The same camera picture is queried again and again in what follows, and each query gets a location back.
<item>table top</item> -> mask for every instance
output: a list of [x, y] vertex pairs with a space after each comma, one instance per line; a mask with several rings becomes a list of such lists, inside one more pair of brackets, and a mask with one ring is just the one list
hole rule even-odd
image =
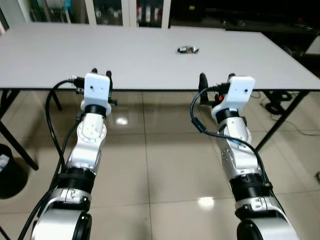
[[[178, 53], [185, 45], [200, 50]], [[116, 90], [195, 90], [202, 72], [210, 86], [236, 73], [259, 90], [320, 90], [316, 76], [257, 32], [26, 23], [0, 37], [0, 89], [50, 89], [94, 67], [112, 71]]]

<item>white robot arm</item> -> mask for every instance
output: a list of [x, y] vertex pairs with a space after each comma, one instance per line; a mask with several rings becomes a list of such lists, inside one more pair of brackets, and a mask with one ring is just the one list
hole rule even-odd
[[[227, 83], [209, 87], [204, 73], [200, 75], [200, 93], [191, 104], [192, 123], [200, 132], [217, 137], [224, 173], [235, 198], [235, 215], [241, 220], [238, 240], [298, 240], [298, 236], [273, 193], [272, 185], [259, 154], [251, 146], [247, 121], [240, 117], [248, 102], [255, 80], [249, 76], [229, 75]], [[207, 91], [218, 92], [209, 101]], [[212, 118], [218, 132], [207, 132], [193, 116], [198, 97], [201, 105], [212, 106]]]
[[100, 147], [107, 135], [104, 120], [111, 113], [108, 102], [111, 72], [109, 76], [88, 73], [84, 79], [78, 77], [77, 80], [80, 81], [76, 85], [78, 90], [84, 92], [81, 103], [84, 118], [77, 127], [77, 143], [65, 171], [58, 177], [57, 187], [34, 224], [32, 240], [90, 238], [92, 218], [87, 212], [101, 160]]

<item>small object on table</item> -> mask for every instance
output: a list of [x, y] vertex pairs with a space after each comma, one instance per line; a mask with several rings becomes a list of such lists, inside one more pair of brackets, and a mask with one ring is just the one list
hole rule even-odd
[[177, 51], [181, 54], [197, 54], [199, 48], [196, 48], [195, 46], [182, 46], [179, 47]]

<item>glass cabinet door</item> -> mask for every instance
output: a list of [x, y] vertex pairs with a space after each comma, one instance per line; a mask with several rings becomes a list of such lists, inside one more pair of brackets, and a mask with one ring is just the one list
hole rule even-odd
[[85, 0], [28, 0], [33, 22], [88, 24]]
[[96, 24], [123, 25], [121, 0], [93, 0]]
[[136, 0], [138, 27], [161, 28], [164, 0]]

